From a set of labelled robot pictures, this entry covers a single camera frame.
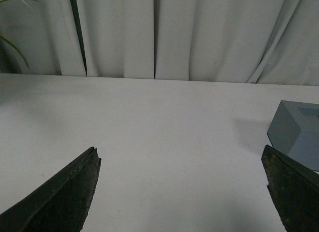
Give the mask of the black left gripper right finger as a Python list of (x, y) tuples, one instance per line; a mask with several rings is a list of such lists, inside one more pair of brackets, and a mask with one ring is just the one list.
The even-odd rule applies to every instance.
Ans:
[(319, 230), (319, 175), (266, 145), (261, 161), (267, 189), (288, 232)]

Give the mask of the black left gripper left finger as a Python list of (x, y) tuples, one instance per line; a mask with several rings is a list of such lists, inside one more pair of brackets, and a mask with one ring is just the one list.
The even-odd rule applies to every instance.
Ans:
[(89, 148), (0, 215), (2, 232), (79, 232), (95, 193), (101, 158)]

